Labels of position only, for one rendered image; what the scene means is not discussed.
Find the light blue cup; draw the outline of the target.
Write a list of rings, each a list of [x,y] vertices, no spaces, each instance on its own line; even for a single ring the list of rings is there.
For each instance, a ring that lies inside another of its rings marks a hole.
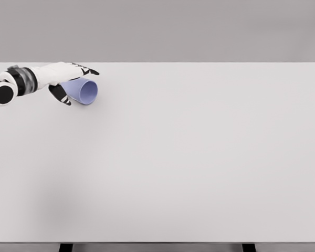
[[[98,95],[97,84],[86,78],[78,78],[62,82],[67,95],[83,105],[93,103]]]

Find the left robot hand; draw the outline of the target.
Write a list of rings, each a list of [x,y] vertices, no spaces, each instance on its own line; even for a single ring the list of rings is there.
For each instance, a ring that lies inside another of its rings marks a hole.
[[[47,83],[48,90],[56,100],[67,106],[71,106],[71,101],[74,99],[67,95],[61,86],[62,82],[78,78],[89,79],[88,76],[100,75],[100,72],[93,68],[73,62],[57,62],[50,64],[48,67],[51,71],[51,79]]]

